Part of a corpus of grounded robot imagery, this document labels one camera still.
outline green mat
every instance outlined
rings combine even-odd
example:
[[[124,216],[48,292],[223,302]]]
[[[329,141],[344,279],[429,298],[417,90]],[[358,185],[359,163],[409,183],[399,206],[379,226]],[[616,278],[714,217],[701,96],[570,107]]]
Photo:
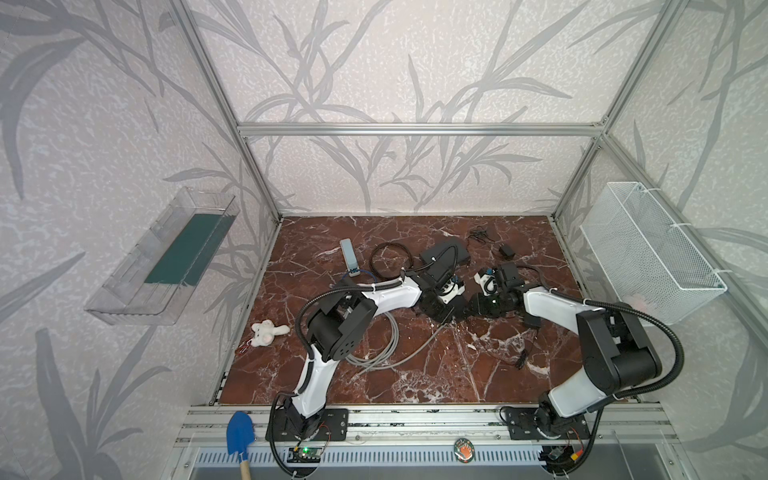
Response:
[[[197,286],[235,218],[230,215],[193,215],[144,283]]]

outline clear plastic tray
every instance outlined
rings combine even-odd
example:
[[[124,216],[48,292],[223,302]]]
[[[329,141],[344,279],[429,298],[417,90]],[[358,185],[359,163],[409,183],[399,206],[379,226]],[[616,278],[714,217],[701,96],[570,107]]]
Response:
[[[85,310],[111,325],[173,325],[240,208],[232,194],[179,190]]]

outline white stuffed animal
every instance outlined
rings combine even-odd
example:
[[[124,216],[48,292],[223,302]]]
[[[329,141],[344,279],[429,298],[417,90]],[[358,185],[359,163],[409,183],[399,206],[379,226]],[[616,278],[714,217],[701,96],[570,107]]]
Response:
[[[290,331],[288,325],[275,326],[272,320],[254,323],[250,329],[253,330],[253,338],[249,341],[251,346],[268,346],[276,336],[285,335]]]

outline gray wall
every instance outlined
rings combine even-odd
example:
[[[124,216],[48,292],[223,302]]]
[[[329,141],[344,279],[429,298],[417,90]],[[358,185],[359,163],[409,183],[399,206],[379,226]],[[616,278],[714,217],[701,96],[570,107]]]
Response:
[[[661,0],[189,0],[239,121],[595,122]],[[630,15],[622,15],[630,9]],[[252,137],[282,210],[550,213],[583,138]]]
[[[765,0],[691,1],[612,131],[764,306],[767,31]],[[578,226],[606,181],[626,179],[610,155],[599,155],[581,196],[559,219],[597,298],[613,293]],[[685,369],[649,399],[664,404],[701,478],[765,478],[766,352],[722,300],[673,328],[685,346]],[[668,342],[649,333],[668,367]]]
[[[0,31],[0,478],[156,478],[273,225],[165,2],[3,2]],[[87,314],[181,186],[242,209],[184,315]]]

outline black mounting bracket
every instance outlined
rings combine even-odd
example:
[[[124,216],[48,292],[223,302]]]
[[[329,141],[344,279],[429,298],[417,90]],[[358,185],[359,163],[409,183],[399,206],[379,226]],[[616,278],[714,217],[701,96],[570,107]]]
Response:
[[[568,435],[563,434],[558,437],[549,438],[544,436],[536,427],[535,413],[537,407],[508,407],[505,409],[505,421],[507,430],[509,430],[510,440],[568,440]],[[577,415],[568,419],[568,426],[578,433],[582,442],[589,439],[589,426],[583,415]]]
[[[304,440],[304,442],[309,442],[311,440],[322,440],[325,442],[328,439],[329,432],[331,442],[343,442],[346,440],[348,422],[348,409],[325,409],[323,410],[323,413],[320,414],[318,425],[325,424],[328,428],[318,428],[317,432],[315,432],[311,438]],[[296,438],[296,435],[292,433],[293,431],[294,429],[288,421],[286,410],[276,410],[274,422],[271,427],[266,430],[266,439],[271,440],[274,432],[275,442],[295,442],[298,439]]]

